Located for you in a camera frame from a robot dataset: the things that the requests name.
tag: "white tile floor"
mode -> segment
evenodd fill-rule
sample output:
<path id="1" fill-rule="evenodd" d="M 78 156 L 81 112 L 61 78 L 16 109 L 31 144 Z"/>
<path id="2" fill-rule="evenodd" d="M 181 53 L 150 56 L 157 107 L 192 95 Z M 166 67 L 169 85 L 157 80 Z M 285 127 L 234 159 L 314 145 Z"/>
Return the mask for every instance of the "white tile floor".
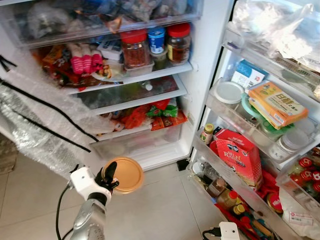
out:
<path id="1" fill-rule="evenodd" d="M 15 170 L 0 175 L 0 239 L 56 240 L 57 201 L 66 183 L 20 155 Z M 74 190 L 64 196 L 61 234 L 72 227 L 82 202 Z M 104 231 L 107 240 L 201 240 L 201 231 L 220 221 L 218 210 L 171 164 L 147 171 L 136 192 L 113 195 Z"/>

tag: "refrigerator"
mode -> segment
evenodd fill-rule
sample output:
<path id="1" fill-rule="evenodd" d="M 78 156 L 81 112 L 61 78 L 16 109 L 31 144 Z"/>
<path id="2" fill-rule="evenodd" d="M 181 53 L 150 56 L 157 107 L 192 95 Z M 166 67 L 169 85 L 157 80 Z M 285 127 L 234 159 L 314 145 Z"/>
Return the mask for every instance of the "refrigerator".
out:
<path id="1" fill-rule="evenodd" d="M 62 88 L 59 89 L 61 98 L 73 95 L 85 100 L 88 96 L 92 98 L 94 94 L 98 95 L 100 91 L 112 92 L 112 89 L 118 88 L 120 90 L 127 84 L 139 83 L 146 80 L 150 80 L 152 83 L 156 81 L 156 78 L 172 76 L 174 88 L 168 92 L 119 101 L 115 104 L 107 104 L 106 106 L 101 105 L 90 109 L 90 113 L 100 115 L 177 97 L 183 113 L 187 117 L 186 122 L 156 131 L 150 131 L 150 126 L 142 126 L 120 132 L 111 132 L 98 137 L 98 142 L 91 139 L 92 141 L 85 143 L 85 148 L 89 149 L 90 152 L 78 150 L 83 164 L 89 166 L 92 172 L 95 173 L 109 160 L 120 155 L 133 158 L 141 165 L 144 171 L 148 171 L 183 159 L 188 159 L 192 163 L 196 162 L 199 158 L 205 158 L 256 212 L 262 213 L 267 224 L 278 236 L 284 240 L 303 239 L 200 140 L 201 132 L 207 123 L 212 123 L 215 127 L 219 126 L 237 131 L 259 148 L 261 155 L 264 156 L 267 162 L 264 167 L 276 175 L 285 164 L 292 162 L 320 144 L 320 101 L 316 99 L 312 92 L 320 84 L 320 77 L 287 59 L 281 57 L 277 59 L 268 58 L 265 48 L 245 40 L 230 28 L 228 22 L 232 19 L 235 2 L 234 0 L 188 1 L 188 4 L 191 5 L 191 10 L 188 14 L 161 18 L 147 23 L 124 25 L 121 31 L 190 22 L 192 44 L 189 61 L 184 65 L 153 71 L 145 75 L 129 76 L 123 80 L 125 83 L 123 85 L 91 86 L 83 91 L 79 91 L 76 88 Z M 290 1 L 274 2 L 285 3 L 296 9 L 301 7 L 299 3 L 292 3 Z M 13 63 L 16 63 L 15 59 L 17 60 L 17 58 L 14 55 L 17 52 L 26 53 L 29 49 L 37 47 L 110 34 L 107 28 L 82 29 L 76 34 L 66 33 L 30 40 L 21 32 L 20 34 L 17 33 L 21 29 L 17 27 L 17 20 L 19 19 L 15 19 L 13 16 L 12 8 L 14 4 L 26 4 L 22 6 L 28 6 L 28 1 L 2 0 L 0 2 L 0 10 L 2 10 L 2 14 L 6 15 L 5 20 L 2 19 L 2 26 L 0 25 L 0 54 Z M 270 148 L 276 144 L 275 141 L 267 137 L 256 125 L 245 120 L 237 110 L 239 106 L 225 104 L 215 96 L 215 89 L 218 84 L 230 81 L 237 65 L 243 59 L 267 71 L 269 73 L 268 80 L 274 82 L 292 98 L 306 107 L 309 110 L 308 118 L 314 123 L 315 130 L 309 136 L 308 143 L 298 151 L 286 155 L 281 160 L 281 163 L 272 160 L 272 154 L 270 153 Z M 23 61 L 26 66 L 30 64 L 30 68 L 33 67 L 31 63 L 28 63 L 28 59 L 24 59 Z M 303 69 L 307 74 L 299 74 L 298 68 Z M 5 71 L 3 69 L 0 71 L 0 77 L 6 80 Z M 294 75 L 294 79 L 298 80 L 289 81 L 284 77 L 284 73 Z M 34 83 L 36 83 L 37 76 L 35 75 L 33 78 Z M 10 81 L 10 84 L 26 92 L 32 89 L 32 86 L 23 84 L 21 81 L 19 81 L 18 85 L 14 81 Z M 36 97 L 50 103 L 50 99 L 44 99 L 46 97 L 45 94 L 39 93 L 37 95 L 36 92 L 34 94 Z M 124 96 L 121 91 L 119 91 L 119 95 L 121 97 Z M 41 115 L 40 112 L 37 112 L 37 116 L 42 120 L 46 118 L 50 119 L 51 117 L 50 114 Z M 10 128 L 10 122 L 3 115 L 0 115 L 0 132 L 7 138 L 15 141 Z M 199 189 L 200 194 L 204 194 L 210 198 L 208 193 L 197 182 L 195 182 L 195 185 Z"/>

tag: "pink packaging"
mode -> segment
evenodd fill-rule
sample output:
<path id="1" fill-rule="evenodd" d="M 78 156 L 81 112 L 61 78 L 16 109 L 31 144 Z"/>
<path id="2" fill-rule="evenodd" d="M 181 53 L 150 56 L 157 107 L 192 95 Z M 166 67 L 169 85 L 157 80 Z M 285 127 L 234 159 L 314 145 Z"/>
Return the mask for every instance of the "pink packaging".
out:
<path id="1" fill-rule="evenodd" d="M 250 187 L 258 190 L 263 183 L 259 149 L 241 134 L 228 129 L 220 130 L 215 136 L 219 157 Z"/>

